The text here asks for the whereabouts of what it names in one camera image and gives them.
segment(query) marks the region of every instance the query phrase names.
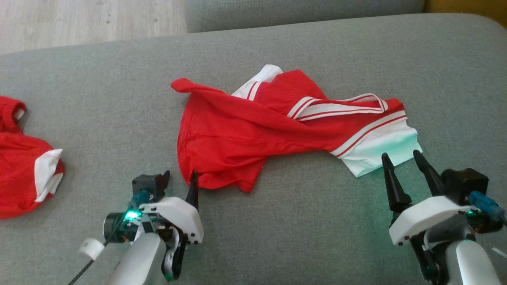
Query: red stripe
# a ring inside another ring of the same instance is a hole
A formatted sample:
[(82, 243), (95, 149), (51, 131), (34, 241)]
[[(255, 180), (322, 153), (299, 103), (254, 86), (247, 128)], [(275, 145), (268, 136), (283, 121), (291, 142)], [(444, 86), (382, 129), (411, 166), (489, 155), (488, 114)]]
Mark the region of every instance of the red stripe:
[(378, 98), (376, 98), (376, 97), (375, 97), (375, 96), (373, 96), (373, 95), (366, 95), (366, 96), (363, 96), (363, 97), (356, 98), (356, 99), (354, 99), (354, 100), (352, 100), (352, 101), (345, 101), (345, 100), (339, 100), (339, 101), (343, 101), (343, 102), (356, 102), (357, 100), (361, 100), (361, 99), (364, 99), (364, 98), (367, 98), (367, 97), (373, 97), (373, 98), (375, 98), (376, 100), (378, 100)]
[(379, 110), (378, 109), (357, 109), (357, 110), (346, 110), (346, 111), (328, 111), (328, 112), (320, 112), (320, 113), (317, 113), (317, 114), (302, 116), (302, 117), (298, 118), (298, 120), (306, 119), (306, 118), (313, 117), (313, 116), (318, 116), (318, 115), (324, 115), (324, 114), (354, 112), (354, 111), (379, 111)]
[(248, 92), (248, 96), (246, 97), (246, 99), (247, 99), (247, 100), (250, 100), (250, 94), (252, 93), (252, 90), (254, 89), (254, 86), (255, 86), (255, 84), (257, 84), (257, 83), (258, 83), (258, 81), (255, 81), (255, 82), (253, 83), (252, 87), (250, 88), (250, 91)]
[(292, 115), (291, 119), (294, 119), (294, 116), (298, 114), (299, 110), (301, 110), (301, 108), (306, 104), (308, 103), (309, 101), (313, 100), (315, 98), (311, 98), (311, 99), (308, 99), (306, 100), (303, 104), (301, 104), (301, 106), (299, 106), (299, 108), (296, 110), (296, 112), (294, 113), (294, 115)]
[(372, 129), (370, 129), (369, 131), (365, 132), (362, 136), (360, 136), (360, 137), (359, 137), (359, 138), (358, 138), (358, 139), (357, 139), (357, 140), (356, 140), (353, 144), (351, 144), (351, 145), (350, 145), (350, 146), (349, 146), (346, 150), (344, 150), (341, 154), (337, 155), (337, 157), (340, 157), (340, 156), (342, 156), (344, 153), (348, 152), (348, 150), (350, 150), (350, 149), (351, 149), (351, 148), (352, 148), (352, 147), (353, 147), (353, 146), (354, 146), (354, 145), (355, 145), (358, 141), (360, 141), (360, 140), (361, 140), (361, 139), (362, 139), (365, 135), (367, 135), (369, 132), (371, 132), (371, 131), (373, 131), (373, 130), (375, 130), (375, 129), (378, 129), (378, 128), (380, 128), (381, 126), (383, 126), (383, 125), (385, 125), (385, 124), (391, 123), (391, 122), (396, 121), (396, 120), (399, 120), (399, 119), (401, 119), (401, 118), (405, 118), (406, 116), (407, 116), (407, 115), (399, 116), (399, 117), (397, 117), (397, 118), (394, 118), (394, 119), (392, 119), (392, 120), (389, 120), (389, 121), (387, 121), (387, 122), (385, 122), (385, 123), (382, 123), (382, 124), (380, 124), (380, 125), (378, 125), (378, 126), (376, 126), (376, 127), (372, 128)]

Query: cable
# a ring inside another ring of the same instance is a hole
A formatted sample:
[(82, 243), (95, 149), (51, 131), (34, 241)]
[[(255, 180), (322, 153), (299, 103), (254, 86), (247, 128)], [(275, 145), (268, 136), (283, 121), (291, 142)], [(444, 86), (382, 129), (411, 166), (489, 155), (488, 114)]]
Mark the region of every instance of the cable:
[[(125, 215), (127, 214), (127, 212), (123, 213), (123, 217), (121, 219), (121, 222), (119, 222), (116, 227), (113, 229), (111, 235), (109, 235), (109, 237), (105, 240), (105, 242), (103, 243), (104, 247), (111, 241), (111, 239), (113, 238), (113, 236), (115, 235), (116, 231), (120, 228), (120, 225), (123, 223), (123, 221), (125, 220)], [(87, 265), (85, 265), (85, 267), (83, 267), (83, 269), (81, 269), (81, 271), (79, 271), (79, 273), (74, 277), (74, 279), (72, 279), (72, 281), (68, 284), (68, 285), (72, 285), (74, 283), (76, 283), (76, 281), (79, 279), (79, 277), (81, 277), (81, 275), (83, 275), (83, 273), (85, 273), (85, 271), (90, 268), (90, 266), (92, 265), (92, 263), (94, 262), (95, 260), (90, 260), (88, 262)]]

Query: white sleeve cuff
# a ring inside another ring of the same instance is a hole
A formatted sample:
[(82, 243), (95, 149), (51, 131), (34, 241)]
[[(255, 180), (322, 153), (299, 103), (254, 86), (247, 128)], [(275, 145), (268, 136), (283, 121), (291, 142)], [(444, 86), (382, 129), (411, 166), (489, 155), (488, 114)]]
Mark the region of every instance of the white sleeve cuff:
[(414, 150), (422, 152), (417, 131), (407, 126), (407, 121), (401, 121), (372, 131), (341, 160), (355, 177), (360, 177), (382, 167), (383, 153), (387, 153), (396, 166), (413, 158)]
[(62, 173), (55, 174), (61, 153), (62, 149), (50, 150), (35, 160), (35, 190), (37, 191), (35, 202), (44, 201), (50, 193), (55, 194), (56, 187), (63, 177)]
[(278, 74), (281, 73), (283, 73), (283, 71), (278, 66), (266, 64), (258, 74), (248, 80), (248, 82), (243, 84), (243, 86), (231, 95), (253, 101), (260, 83), (271, 82)]

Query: gray couch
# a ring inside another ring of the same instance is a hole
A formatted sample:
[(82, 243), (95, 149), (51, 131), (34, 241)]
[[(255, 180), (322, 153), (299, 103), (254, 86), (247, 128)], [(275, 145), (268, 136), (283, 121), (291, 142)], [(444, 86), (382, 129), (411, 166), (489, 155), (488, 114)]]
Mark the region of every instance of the gray couch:
[[(386, 14), (421, 8), (389, 2), (398, 5)], [(86, 237), (102, 240), (104, 217), (125, 208), (141, 173), (170, 169), (169, 188), (182, 197), (176, 138), (186, 96), (170, 83), (187, 77), (233, 92), (266, 63), (301, 69), (330, 98), (399, 98), (438, 171), (473, 167), (507, 205), (507, 31), (480, 16), (369, 17), (19, 52), (0, 56), (0, 94), (27, 104), (26, 134), (64, 149), (65, 176), (37, 210), (0, 221), (0, 284), (67, 284), (87, 263), (77, 249)], [(430, 196), (413, 161), (396, 172), (414, 202)], [(381, 170), (356, 179), (327, 153), (273, 157), (252, 193), (202, 190), (200, 207), (204, 242), (188, 248), (178, 284), (426, 284), (412, 250), (390, 241)], [(505, 260), (491, 250), (507, 251), (505, 230), (478, 242), (507, 282)], [(126, 250), (109, 245), (77, 284), (104, 284)]]
[(421, 13), (424, 0), (188, 0), (188, 32)]

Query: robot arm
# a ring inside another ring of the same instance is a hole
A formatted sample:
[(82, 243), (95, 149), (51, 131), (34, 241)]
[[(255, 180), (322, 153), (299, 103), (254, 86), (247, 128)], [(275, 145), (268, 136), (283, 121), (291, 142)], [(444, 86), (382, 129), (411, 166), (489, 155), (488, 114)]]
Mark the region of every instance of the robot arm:
[(447, 169), (440, 176), (419, 151), (414, 151), (414, 158), (432, 197), (412, 205), (389, 156), (382, 155), (389, 208), (393, 211), (389, 227), (393, 244), (410, 244), (423, 278), (433, 284), (500, 284), (486, 252), (475, 242), (476, 233), (502, 228), (500, 220), (474, 206), (478, 205), (474, 198), (486, 194), (488, 178), (470, 168)]
[(111, 213), (104, 221), (105, 239), (113, 235), (114, 242), (131, 243), (107, 285), (166, 285), (179, 278), (186, 246), (202, 242), (204, 230), (198, 212), (197, 173), (192, 174), (186, 200), (163, 197), (160, 188), (167, 187), (169, 175), (164, 175), (163, 183), (160, 176), (141, 175), (134, 179), (133, 186), (142, 185), (140, 191), (133, 187), (134, 195), (145, 190), (152, 199), (134, 205), (125, 219), (118, 218), (123, 213)]

